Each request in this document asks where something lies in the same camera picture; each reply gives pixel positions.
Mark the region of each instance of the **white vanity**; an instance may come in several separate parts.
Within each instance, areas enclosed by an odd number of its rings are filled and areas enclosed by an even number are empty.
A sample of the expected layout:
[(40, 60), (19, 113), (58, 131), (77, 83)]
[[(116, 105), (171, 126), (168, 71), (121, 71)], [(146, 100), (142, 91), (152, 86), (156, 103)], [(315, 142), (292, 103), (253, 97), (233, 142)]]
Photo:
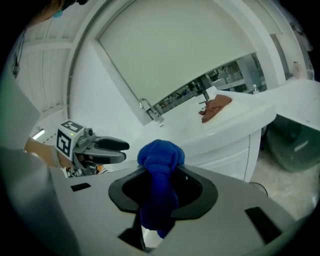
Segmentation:
[(249, 182), (253, 175), (260, 147), (261, 129), (276, 117), (273, 103), (255, 95), (218, 91), (232, 102), (207, 123), (199, 111), (205, 106), (192, 98), (163, 115), (161, 123), (144, 126), (139, 137), (126, 151), (126, 161), (105, 165), (117, 171), (137, 165), (139, 150), (156, 139), (167, 140), (181, 147), (185, 163)]

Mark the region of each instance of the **blue cloth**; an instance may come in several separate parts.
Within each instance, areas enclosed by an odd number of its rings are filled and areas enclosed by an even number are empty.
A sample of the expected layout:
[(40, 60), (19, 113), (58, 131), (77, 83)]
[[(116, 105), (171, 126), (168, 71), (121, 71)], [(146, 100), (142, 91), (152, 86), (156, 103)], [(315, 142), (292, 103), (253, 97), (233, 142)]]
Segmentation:
[(172, 142), (157, 139), (139, 151), (137, 160), (151, 174), (150, 198), (140, 209), (141, 224), (164, 238), (174, 225), (171, 213), (178, 208), (171, 173), (185, 163), (185, 154)]

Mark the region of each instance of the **cabinet door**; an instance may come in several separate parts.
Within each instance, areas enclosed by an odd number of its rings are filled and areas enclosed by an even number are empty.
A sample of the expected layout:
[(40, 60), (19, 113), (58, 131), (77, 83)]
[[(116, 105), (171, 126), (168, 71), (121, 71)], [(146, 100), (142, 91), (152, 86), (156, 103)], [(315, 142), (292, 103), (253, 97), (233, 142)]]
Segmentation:
[(237, 178), (239, 180), (244, 180), (248, 162), (248, 153), (249, 148), (246, 148), (224, 158), (199, 164), (197, 167)]

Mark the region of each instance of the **tiled floor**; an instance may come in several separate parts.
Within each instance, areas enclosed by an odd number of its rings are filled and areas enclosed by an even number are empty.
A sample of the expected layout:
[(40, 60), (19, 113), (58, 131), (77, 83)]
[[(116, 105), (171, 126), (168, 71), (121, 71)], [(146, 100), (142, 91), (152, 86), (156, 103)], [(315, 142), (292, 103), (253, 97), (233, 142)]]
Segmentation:
[(302, 172), (288, 172), (278, 165), (266, 148), (259, 152), (251, 181), (262, 184), (270, 198), (296, 220), (314, 209), (319, 193), (320, 164)]

